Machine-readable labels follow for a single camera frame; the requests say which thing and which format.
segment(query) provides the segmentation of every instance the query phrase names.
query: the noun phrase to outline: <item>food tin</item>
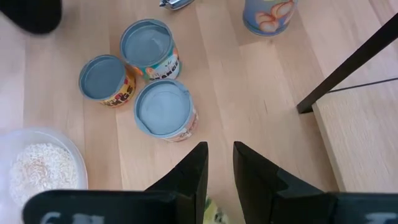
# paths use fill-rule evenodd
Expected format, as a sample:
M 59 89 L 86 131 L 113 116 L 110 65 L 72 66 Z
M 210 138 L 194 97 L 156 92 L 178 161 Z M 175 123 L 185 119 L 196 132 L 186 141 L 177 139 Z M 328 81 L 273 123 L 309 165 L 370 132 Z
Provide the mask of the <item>food tin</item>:
M 79 86 L 85 97 L 114 108 L 131 99 L 136 80 L 117 57 L 100 55 L 83 67 Z
M 243 22 L 259 35 L 277 35 L 286 29 L 298 0 L 245 0 Z
M 129 26 L 120 40 L 120 53 L 131 70 L 146 81 L 175 79 L 181 71 L 172 33 L 166 24 L 155 19 Z
M 136 98 L 134 117 L 143 132 L 170 142 L 189 138 L 198 123 L 198 114 L 189 91 L 178 81 L 157 80 Z

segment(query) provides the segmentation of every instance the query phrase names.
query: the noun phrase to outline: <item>cylindrical container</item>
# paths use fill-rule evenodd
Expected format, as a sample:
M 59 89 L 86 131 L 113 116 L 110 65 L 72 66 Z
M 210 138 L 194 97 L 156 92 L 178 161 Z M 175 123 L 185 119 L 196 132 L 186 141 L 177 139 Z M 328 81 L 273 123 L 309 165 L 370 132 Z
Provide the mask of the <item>cylindrical container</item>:
M 297 0 L 246 0 L 243 22 L 253 33 L 276 35 L 288 26 Z
M 170 142 L 189 138 L 198 123 L 191 94 L 180 82 L 169 78 L 141 90 L 134 117 L 143 132 Z
M 79 86 L 85 97 L 114 108 L 131 99 L 136 80 L 117 57 L 100 55 L 83 67 Z
M 146 81 L 175 79 L 181 70 L 170 29 L 155 19 L 144 19 L 129 26 L 120 40 L 120 53 L 131 70 Z

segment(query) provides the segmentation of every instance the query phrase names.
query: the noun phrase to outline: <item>plastic bowl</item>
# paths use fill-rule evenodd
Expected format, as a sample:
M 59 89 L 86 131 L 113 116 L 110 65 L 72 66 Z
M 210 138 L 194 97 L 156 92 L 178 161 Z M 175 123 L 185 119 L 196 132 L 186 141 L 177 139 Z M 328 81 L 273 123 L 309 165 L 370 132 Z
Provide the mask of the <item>plastic bowl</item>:
M 21 207 L 9 194 L 9 171 L 18 153 L 30 144 L 51 143 L 66 149 L 76 165 L 77 189 L 87 189 L 87 171 L 84 160 L 74 145 L 63 134 L 49 128 L 26 128 L 0 136 L 0 223 L 18 223 Z

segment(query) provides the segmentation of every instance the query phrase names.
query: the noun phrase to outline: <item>rice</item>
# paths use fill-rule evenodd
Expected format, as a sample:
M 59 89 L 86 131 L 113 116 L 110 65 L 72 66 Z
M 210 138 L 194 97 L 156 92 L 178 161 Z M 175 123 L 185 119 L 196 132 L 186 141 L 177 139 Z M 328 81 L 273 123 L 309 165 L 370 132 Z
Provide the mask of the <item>rice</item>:
M 76 165 L 68 151 L 53 144 L 31 144 L 17 155 L 10 169 L 9 192 L 23 206 L 35 194 L 77 188 Z

